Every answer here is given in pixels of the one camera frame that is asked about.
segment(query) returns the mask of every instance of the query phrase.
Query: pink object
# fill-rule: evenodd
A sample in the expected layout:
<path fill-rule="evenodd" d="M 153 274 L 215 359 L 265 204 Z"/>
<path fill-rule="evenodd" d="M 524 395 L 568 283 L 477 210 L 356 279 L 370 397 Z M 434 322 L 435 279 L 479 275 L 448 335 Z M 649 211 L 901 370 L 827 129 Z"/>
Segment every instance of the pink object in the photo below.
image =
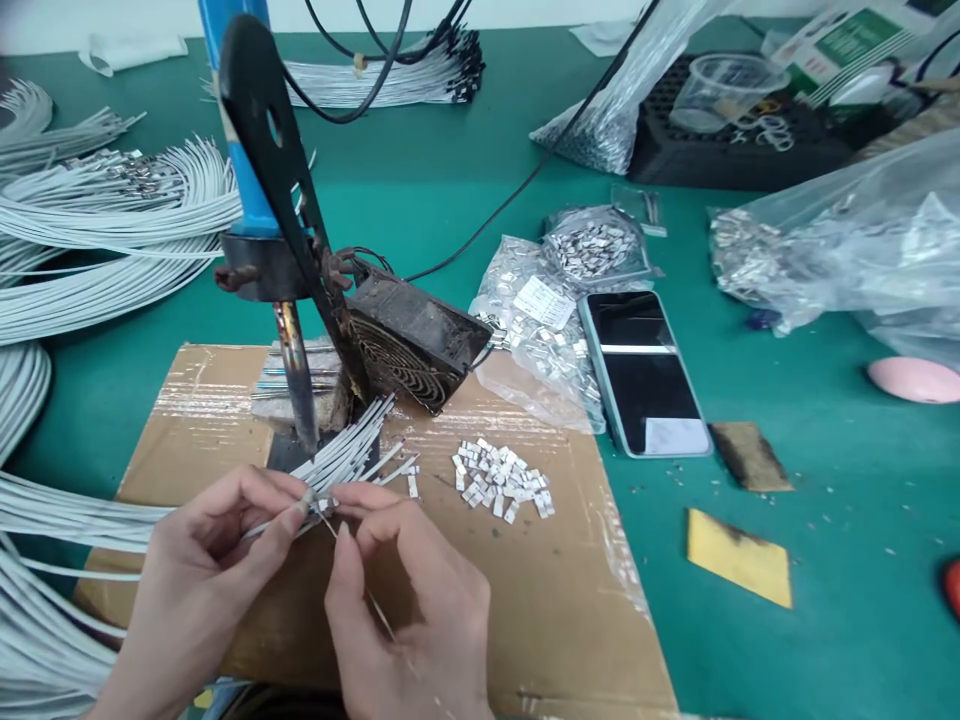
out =
<path fill-rule="evenodd" d="M 892 357 L 867 368 L 877 387 L 904 400 L 922 403 L 960 402 L 960 374 L 920 358 Z"/>

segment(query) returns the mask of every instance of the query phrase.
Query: smartphone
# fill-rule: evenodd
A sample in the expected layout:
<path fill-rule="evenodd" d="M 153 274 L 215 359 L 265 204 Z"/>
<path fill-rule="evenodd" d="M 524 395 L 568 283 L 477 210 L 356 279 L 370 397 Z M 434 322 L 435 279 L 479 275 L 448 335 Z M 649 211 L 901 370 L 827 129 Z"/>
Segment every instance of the smartphone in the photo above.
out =
<path fill-rule="evenodd" d="M 597 293 L 578 306 L 617 447 L 632 458 L 712 452 L 657 294 Z"/>

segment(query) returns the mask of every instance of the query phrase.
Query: phone screen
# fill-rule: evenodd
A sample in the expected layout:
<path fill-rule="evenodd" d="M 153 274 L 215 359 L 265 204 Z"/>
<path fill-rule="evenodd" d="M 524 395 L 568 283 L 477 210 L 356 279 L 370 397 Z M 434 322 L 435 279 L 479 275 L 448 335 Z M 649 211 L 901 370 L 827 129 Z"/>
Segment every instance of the phone screen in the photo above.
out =
<path fill-rule="evenodd" d="M 708 452 L 710 437 L 660 299 L 652 292 L 610 293 L 590 295 L 587 305 L 630 451 Z"/>

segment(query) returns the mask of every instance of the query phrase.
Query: hand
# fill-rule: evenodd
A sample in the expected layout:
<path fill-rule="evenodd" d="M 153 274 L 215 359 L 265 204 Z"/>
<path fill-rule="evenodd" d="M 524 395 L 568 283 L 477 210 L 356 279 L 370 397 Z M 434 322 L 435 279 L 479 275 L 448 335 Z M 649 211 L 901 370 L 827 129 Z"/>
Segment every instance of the hand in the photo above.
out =
<path fill-rule="evenodd" d="M 492 720 L 487 702 L 490 584 L 420 507 L 367 483 L 334 487 L 337 512 L 360 518 L 337 535 L 325 605 L 352 720 Z M 397 544 L 423 616 L 387 640 L 367 610 L 363 561 Z"/>
<path fill-rule="evenodd" d="M 307 486 L 238 467 L 157 523 L 123 647 L 89 718 L 176 718 L 213 678 L 303 523 Z M 255 540 L 243 534 L 269 522 Z"/>

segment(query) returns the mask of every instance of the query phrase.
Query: fan grille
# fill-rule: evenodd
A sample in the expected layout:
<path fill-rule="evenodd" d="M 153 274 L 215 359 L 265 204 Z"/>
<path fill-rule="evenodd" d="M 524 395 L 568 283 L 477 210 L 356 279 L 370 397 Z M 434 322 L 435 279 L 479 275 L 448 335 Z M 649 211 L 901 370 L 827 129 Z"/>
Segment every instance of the fan grille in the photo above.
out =
<path fill-rule="evenodd" d="M 390 376 L 401 388 L 431 410 L 447 402 L 441 372 L 430 368 L 402 340 L 368 320 L 351 317 L 360 351 L 371 366 Z"/>

